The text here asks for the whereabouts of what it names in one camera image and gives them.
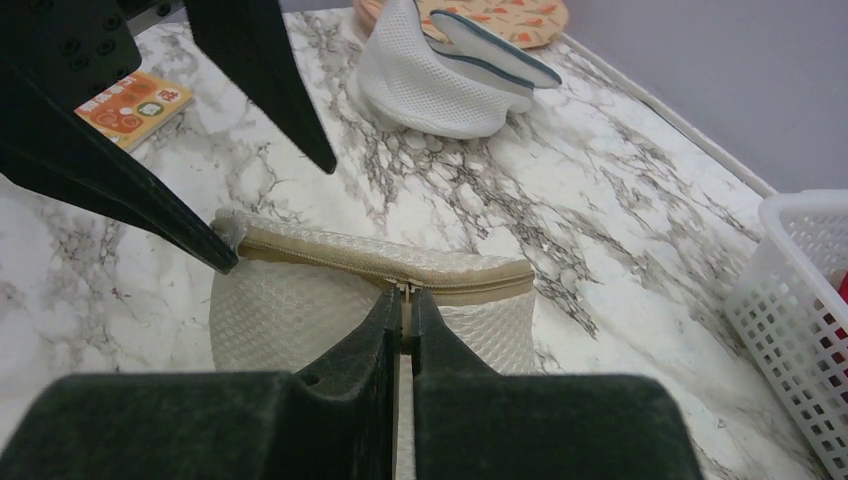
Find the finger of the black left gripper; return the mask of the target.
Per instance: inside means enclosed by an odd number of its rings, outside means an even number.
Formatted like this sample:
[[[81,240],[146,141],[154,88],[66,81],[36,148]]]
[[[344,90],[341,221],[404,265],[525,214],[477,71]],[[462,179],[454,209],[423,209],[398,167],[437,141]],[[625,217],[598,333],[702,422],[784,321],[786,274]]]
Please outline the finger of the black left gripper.
[[[184,2],[200,50],[319,169],[337,158],[302,81],[275,0]]]

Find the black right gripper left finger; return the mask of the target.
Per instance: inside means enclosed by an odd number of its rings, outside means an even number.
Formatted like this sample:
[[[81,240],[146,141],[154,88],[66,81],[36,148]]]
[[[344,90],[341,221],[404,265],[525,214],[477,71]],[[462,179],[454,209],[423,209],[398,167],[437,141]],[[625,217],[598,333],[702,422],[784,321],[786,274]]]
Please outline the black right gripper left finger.
[[[50,385],[5,479],[390,479],[402,295],[296,372],[80,374]]]

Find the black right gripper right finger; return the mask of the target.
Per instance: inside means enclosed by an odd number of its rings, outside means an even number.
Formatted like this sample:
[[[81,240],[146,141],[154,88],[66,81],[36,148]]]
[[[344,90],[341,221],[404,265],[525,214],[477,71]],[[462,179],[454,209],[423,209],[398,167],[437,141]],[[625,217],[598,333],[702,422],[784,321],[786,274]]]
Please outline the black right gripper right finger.
[[[677,403],[638,375],[502,375],[411,304],[420,479],[699,479]]]

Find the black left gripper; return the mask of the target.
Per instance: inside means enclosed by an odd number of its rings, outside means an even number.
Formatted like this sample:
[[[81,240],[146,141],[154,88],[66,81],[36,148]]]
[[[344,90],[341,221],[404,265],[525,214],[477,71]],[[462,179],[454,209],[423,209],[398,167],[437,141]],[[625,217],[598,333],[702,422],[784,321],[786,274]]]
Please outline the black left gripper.
[[[151,171],[54,96],[79,106],[135,72],[135,36],[183,6],[1,0],[1,103],[12,110],[1,124],[1,173],[24,189],[153,233],[227,273],[238,261],[233,249]]]

